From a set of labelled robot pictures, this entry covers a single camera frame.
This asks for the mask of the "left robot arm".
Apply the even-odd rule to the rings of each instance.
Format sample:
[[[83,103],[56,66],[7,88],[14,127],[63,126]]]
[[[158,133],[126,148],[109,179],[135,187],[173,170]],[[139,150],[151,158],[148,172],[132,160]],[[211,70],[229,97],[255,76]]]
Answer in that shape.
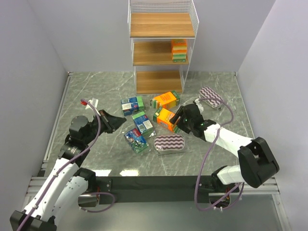
[[[14,231],[54,231],[63,213],[83,193],[99,200],[102,192],[94,171],[81,165],[102,133],[113,133],[126,119],[95,110],[92,121],[80,115],[72,119],[52,172],[22,210],[14,211],[10,223]]]

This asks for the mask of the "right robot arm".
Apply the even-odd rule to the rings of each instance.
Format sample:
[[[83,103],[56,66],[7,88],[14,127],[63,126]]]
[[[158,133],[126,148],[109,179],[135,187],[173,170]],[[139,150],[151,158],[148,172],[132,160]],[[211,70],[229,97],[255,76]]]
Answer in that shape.
[[[221,167],[212,174],[219,185],[247,183],[258,188],[280,171],[265,139],[244,137],[213,120],[205,120],[194,103],[181,106],[170,123],[187,134],[192,133],[197,138],[220,146],[238,158],[238,165]]]

